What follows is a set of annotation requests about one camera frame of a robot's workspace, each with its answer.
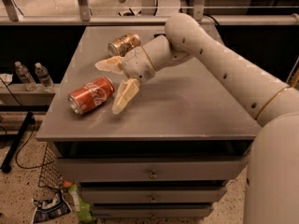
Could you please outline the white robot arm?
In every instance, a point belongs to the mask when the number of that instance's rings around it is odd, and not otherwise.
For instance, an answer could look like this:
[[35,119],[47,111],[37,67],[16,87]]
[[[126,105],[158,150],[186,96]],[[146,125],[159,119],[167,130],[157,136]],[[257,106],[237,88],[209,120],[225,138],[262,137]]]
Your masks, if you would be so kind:
[[141,84],[192,55],[231,93],[262,129],[249,153],[244,224],[299,223],[299,90],[273,77],[178,13],[164,34],[125,56],[99,61],[102,71],[125,74],[112,106],[122,112]]

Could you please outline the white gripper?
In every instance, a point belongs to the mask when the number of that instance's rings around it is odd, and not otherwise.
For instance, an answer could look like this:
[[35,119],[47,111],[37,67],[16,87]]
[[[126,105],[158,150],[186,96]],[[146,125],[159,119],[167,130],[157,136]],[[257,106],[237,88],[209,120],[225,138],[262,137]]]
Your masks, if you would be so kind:
[[118,87],[112,106],[114,114],[120,114],[136,96],[139,92],[140,82],[147,82],[155,77],[155,70],[150,58],[142,47],[130,50],[124,57],[113,56],[99,61],[95,67],[100,71],[124,73],[129,78],[127,81],[123,80]]

